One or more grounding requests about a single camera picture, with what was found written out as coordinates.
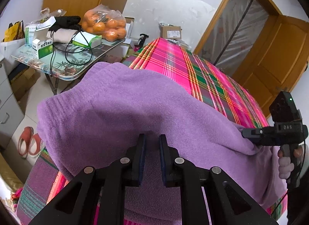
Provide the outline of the right hand white glove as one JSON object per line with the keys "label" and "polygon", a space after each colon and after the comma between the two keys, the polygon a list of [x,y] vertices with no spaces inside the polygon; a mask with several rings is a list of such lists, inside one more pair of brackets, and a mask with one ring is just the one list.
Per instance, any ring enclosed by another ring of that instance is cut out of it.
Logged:
{"label": "right hand white glove", "polygon": [[[300,171],[300,178],[302,178],[308,170],[308,146],[305,144],[300,145],[297,149],[294,150],[294,156],[299,158],[301,163],[304,163]],[[291,163],[291,158],[284,156],[282,150],[279,150],[278,157],[279,178],[288,179],[291,175],[291,172],[294,170],[294,165]]]}

